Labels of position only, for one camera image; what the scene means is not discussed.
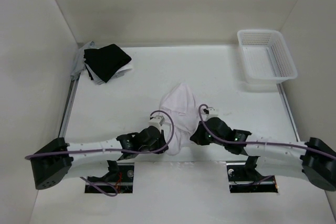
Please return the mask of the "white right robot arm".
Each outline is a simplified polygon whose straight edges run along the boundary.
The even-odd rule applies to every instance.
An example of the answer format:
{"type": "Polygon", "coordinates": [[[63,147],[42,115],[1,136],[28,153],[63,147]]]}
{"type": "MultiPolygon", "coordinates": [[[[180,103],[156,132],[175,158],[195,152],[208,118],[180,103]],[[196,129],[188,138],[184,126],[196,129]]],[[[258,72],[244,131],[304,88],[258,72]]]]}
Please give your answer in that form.
{"type": "Polygon", "coordinates": [[[190,140],[197,145],[217,144],[235,155],[244,155],[243,165],[228,168],[229,181],[254,185],[273,176],[306,180],[335,191],[335,151],[312,137],[308,142],[277,143],[249,131],[232,130],[217,117],[199,122],[190,140]]]}

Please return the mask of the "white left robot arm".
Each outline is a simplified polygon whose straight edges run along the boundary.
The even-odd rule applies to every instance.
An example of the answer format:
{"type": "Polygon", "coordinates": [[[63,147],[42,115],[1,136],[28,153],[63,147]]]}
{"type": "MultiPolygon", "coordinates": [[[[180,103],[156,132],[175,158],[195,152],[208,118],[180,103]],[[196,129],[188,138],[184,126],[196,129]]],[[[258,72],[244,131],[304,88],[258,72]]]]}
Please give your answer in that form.
{"type": "Polygon", "coordinates": [[[31,163],[35,188],[44,190],[72,177],[100,176],[113,181],[118,175],[118,161],[162,154],[169,149],[168,144],[163,130],[149,126],[102,142],[69,143],[59,137],[26,159],[31,163]]]}

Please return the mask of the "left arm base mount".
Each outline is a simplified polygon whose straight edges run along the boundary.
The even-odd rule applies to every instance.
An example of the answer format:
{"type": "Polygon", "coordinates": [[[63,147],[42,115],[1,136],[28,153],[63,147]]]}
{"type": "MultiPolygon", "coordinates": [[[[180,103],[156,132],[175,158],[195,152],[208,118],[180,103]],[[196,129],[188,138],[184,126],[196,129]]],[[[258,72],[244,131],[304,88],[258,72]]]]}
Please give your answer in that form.
{"type": "Polygon", "coordinates": [[[85,182],[86,194],[132,194],[134,181],[134,163],[117,163],[108,161],[108,172],[103,176],[87,177],[85,182]]]}

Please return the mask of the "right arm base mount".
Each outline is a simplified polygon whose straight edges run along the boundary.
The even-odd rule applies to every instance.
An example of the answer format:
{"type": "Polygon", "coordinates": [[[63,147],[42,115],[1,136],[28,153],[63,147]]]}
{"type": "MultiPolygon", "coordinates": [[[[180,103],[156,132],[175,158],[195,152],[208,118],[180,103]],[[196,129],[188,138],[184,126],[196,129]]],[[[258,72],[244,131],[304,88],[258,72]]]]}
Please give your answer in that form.
{"type": "Polygon", "coordinates": [[[263,176],[256,171],[258,157],[226,163],[230,193],[278,193],[275,176],[263,176]]]}

